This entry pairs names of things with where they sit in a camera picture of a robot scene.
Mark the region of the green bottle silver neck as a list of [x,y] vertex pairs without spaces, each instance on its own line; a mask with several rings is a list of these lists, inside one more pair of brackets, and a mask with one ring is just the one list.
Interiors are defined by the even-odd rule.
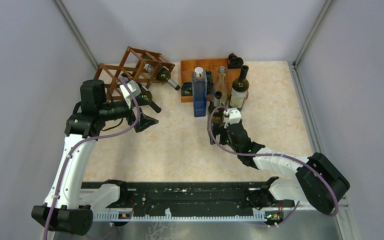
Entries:
[[210,104],[208,106],[209,121],[211,121],[213,124],[221,124],[224,121],[224,109],[223,108],[217,109],[214,112],[214,114],[211,116],[211,114],[215,108],[222,106],[222,97],[223,97],[222,92],[216,91],[214,93],[213,101],[210,101]]

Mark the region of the blue square glass bottle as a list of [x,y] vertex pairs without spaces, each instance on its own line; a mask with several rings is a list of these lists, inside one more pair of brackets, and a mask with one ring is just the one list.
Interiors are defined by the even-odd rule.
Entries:
[[202,67],[192,73],[192,99],[194,117],[205,117],[207,109],[207,74]]

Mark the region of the green bottle black neck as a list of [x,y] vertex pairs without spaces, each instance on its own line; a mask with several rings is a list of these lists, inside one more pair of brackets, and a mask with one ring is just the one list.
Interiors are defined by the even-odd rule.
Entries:
[[140,88],[140,96],[142,99],[146,100],[148,102],[148,105],[157,113],[159,114],[162,109],[153,101],[153,95],[149,91],[148,88],[143,86],[142,84],[138,85]]

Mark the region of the green bottle rack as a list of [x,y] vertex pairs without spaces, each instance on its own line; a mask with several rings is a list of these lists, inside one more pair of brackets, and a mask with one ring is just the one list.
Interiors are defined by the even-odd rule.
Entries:
[[155,79],[157,81],[161,83],[168,83],[176,91],[180,89],[180,86],[172,79],[171,72],[165,66],[162,66],[157,70],[156,66],[147,63],[144,68],[150,75],[156,72]]

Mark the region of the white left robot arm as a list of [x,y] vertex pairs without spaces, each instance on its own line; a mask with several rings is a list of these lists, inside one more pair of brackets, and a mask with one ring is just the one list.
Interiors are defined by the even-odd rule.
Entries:
[[142,106],[152,102],[143,98],[144,87],[134,80],[120,78],[122,100],[107,101],[105,83],[86,80],[80,87],[80,101],[74,106],[65,125],[64,148],[54,182],[31,216],[43,227],[41,238],[51,240],[56,232],[86,235],[93,218],[119,201],[129,202],[124,181],[109,179],[97,189],[85,193],[82,187],[87,164],[106,122],[126,120],[128,129],[137,133],[158,123],[145,115]]

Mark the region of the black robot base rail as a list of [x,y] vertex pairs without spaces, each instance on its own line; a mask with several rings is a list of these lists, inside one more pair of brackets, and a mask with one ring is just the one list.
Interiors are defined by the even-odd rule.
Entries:
[[251,182],[122,182],[121,196],[96,222],[263,222],[279,225],[293,200],[269,192],[275,178]]

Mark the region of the clear glass wine bottle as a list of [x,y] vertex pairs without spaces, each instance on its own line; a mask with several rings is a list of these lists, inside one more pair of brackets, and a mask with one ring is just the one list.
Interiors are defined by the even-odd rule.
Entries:
[[216,99],[215,93],[219,91],[222,93],[221,104],[227,107],[229,93],[228,93],[228,87],[226,82],[226,73],[227,73],[227,69],[225,66],[220,66],[218,68],[217,80],[213,84],[213,88],[210,95],[210,101],[212,103],[215,101]]

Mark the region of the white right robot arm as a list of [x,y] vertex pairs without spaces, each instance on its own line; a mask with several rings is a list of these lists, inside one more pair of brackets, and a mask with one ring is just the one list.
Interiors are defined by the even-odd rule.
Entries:
[[325,215],[336,215],[339,202],[351,185],[322,153],[293,156],[276,152],[252,141],[242,121],[208,123],[207,132],[214,144],[256,170],[269,170],[288,179],[275,180],[268,187],[275,200],[306,202]]

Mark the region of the green bottle white label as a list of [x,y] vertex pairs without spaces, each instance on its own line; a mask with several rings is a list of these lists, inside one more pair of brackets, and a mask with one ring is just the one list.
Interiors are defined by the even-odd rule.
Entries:
[[249,67],[247,65],[243,65],[241,67],[239,77],[232,82],[229,108],[237,108],[239,111],[243,109],[250,87],[247,79],[248,71]]

